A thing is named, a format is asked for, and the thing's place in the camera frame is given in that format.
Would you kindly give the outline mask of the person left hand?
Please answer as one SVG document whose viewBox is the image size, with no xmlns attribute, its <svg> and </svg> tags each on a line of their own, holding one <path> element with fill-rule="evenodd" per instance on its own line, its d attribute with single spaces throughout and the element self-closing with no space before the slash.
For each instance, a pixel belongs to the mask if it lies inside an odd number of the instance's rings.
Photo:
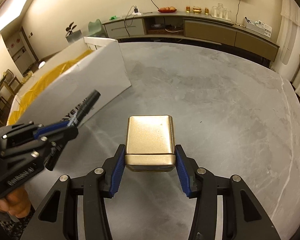
<svg viewBox="0 0 300 240">
<path fill-rule="evenodd" d="M 29 215 L 31 202 L 25 187 L 21 186 L 0 198 L 0 212 L 9 213 L 17 218 Z"/>
</svg>

